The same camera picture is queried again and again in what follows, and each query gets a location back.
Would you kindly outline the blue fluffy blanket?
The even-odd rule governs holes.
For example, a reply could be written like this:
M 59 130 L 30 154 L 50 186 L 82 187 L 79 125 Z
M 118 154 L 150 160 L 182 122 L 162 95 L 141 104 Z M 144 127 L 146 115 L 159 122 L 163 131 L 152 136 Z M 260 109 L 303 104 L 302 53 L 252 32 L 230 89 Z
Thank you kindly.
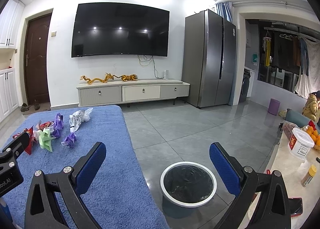
M 116 105 L 92 109 L 76 131 L 65 124 L 52 150 L 19 153 L 23 181 L 1 179 L 1 228 L 167 228 Z

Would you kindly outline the green paper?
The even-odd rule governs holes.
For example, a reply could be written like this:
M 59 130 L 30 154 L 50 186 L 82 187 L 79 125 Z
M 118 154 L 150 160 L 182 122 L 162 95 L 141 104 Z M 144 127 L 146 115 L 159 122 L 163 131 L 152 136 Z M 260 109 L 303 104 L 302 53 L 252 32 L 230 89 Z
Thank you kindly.
M 44 128 L 43 130 L 38 130 L 38 143 L 41 149 L 48 150 L 49 152 L 53 152 L 52 149 L 52 140 L 55 137 L 52 137 L 51 131 L 49 128 Z

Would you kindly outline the white rimmed trash bin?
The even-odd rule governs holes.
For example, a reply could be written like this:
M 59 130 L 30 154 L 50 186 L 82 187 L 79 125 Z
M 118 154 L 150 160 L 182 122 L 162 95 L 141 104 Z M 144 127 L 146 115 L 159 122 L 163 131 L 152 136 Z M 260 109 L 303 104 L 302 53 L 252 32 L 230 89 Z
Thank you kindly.
M 206 205 L 216 193 L 214 174 L 195 162 L 177 162 L 168 166 L 160 177 L 165 215 L 182 219 Z

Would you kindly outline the dark brown entrance door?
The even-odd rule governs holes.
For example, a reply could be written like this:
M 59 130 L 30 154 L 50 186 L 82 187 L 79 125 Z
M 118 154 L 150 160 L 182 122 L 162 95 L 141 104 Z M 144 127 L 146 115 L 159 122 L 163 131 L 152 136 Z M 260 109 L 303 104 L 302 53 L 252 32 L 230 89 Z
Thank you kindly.
M 30 20 L 24 45 L 24 83 L 29 105 L 48 103 L 47 43 L 52 14 Z

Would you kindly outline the wall mounted black television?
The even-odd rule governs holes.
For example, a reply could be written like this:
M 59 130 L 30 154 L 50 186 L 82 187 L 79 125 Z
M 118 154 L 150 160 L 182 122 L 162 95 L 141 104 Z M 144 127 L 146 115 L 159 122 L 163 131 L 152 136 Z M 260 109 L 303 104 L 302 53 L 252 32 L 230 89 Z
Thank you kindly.
M 170 12 L 129 3 L 78 5 L 73 58 L 94 55 L 168 55 Z

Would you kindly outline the purple plastic wrapper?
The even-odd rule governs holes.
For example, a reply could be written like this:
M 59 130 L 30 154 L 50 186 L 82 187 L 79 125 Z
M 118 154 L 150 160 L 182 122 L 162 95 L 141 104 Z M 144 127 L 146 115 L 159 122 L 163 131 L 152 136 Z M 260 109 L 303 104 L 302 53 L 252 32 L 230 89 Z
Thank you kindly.
M 63 115 L 57 113 L 52 124 L 52 136 L 54 138 L 60 138 L 63 130 Z

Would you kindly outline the red cased smartphone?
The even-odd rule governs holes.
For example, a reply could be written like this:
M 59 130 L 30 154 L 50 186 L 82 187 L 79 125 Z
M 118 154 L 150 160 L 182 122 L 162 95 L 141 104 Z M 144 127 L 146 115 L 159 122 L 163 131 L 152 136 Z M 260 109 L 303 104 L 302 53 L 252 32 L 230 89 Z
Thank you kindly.
M 290 206 L 291 217 L 296 217 L 303 214 L 302 198 L 289 198 L 289 206 Z

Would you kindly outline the grey double door refrigerator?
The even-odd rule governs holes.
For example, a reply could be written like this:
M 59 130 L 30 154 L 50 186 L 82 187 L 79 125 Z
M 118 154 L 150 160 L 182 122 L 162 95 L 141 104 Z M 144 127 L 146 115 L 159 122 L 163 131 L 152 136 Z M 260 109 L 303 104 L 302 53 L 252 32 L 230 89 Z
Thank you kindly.
M 236 26 L 207 9 L 185 18 L 182 81 L 199 109 L 229 103 L 236 63 Z

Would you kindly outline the golden tiger figurine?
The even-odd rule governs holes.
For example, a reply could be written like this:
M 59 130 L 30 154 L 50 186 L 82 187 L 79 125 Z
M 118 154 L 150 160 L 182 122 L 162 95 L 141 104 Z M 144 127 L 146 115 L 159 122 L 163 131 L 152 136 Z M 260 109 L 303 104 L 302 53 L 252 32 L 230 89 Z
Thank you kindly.
M 121 76 L 116 76 L 116 75 L 113 75 L 114 78 L 117 78 L 117 79 L 121 79 L 122 81 L 137 81 L 138 80 L 138 76 L 136 74 L 131 74 L 131 75 L 121 75 Z

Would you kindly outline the small purple wrapper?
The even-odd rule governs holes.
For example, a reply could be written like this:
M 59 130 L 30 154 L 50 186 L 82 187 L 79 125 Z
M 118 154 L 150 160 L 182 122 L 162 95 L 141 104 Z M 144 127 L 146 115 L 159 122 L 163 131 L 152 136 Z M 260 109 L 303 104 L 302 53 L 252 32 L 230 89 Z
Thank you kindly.
M 67 146 L 69 148 L 74 148 L 76 141 L 76 134 L 71 132 L 62 142 L 61 145 Z

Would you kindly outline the red snack bag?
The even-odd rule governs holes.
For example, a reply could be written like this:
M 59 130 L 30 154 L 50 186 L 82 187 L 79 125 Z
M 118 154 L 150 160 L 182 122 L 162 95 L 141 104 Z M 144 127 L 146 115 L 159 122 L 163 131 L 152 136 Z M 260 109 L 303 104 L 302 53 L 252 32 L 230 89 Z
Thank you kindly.
M 44 128 L 49 128 L 51 133 L 52 133 L 52 124 L 53 122 L 45 122 L 45 123 L 38 123 L 36 124 L 36 126 L 32 126 L 29 129 L 25 128 L 22 132 L 16 133 L 12 136 L 13 139 L 16 139 L 19 135 L 21 135 L 22 133 L 26 133 L 28 135 L 28 139 L 27 139 L 27 144 L 23 146 L 24 151 L 28 154 L 31 155 L 32 154 L 32 148 L 33 145 L 39 144 L 38 143 L 38 134 L 37 131 L 38 130 L 43 130 Z

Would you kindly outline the white printed plastic bag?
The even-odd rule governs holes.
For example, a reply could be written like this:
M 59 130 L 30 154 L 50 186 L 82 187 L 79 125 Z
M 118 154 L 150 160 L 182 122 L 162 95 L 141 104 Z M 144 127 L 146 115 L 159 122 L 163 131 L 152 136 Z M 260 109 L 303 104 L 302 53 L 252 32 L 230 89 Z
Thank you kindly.
M 80 125 L 84 122 L 88 122 L 91 119 L 91 113 L 93 108 L 86 110 L 78 110 L 69 116 L 70 133 L 76 132 Z

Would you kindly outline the golden dragon figurine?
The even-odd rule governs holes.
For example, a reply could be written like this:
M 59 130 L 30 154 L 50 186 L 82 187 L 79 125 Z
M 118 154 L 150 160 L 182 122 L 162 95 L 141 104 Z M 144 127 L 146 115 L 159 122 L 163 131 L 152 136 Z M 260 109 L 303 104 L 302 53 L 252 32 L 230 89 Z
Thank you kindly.
M 81 76 L 80 80 L 84 80 L 88 85 L 92 85 L 94 82 L 98 81 L 100 83 L 107 83 L 109 80 L 113 80 L 114 79 L 114 75 L 111 73 L 106 73 L 105 77 L 103 79 L 101 78 L 89 78 L 87 76 Z

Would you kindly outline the white low tv cabinet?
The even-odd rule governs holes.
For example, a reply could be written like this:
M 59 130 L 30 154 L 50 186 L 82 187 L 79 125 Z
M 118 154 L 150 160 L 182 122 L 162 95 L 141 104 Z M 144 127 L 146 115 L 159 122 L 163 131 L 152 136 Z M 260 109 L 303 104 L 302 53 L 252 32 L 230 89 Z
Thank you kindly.
M 190 84 L 174 79 L 110 80 L 77 87 L 79 106 L 101 106 L 170 100 L 189 96 Z

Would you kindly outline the yellow cap spice bottle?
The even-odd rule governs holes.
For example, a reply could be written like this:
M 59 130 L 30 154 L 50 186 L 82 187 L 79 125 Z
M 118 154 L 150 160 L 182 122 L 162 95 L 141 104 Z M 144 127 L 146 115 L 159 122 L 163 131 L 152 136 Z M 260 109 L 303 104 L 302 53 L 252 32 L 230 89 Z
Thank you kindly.
M 316 173 L 317 173 L 317 168 L 315 165 L 312 164 L 308 169 L 307 173 L 305 174 L 305 176 L 303 177 L 303 179 L 301 180 L 301 185 L 303 187 L 306 187 L 310 183 L 310 181 L 315 177 Z

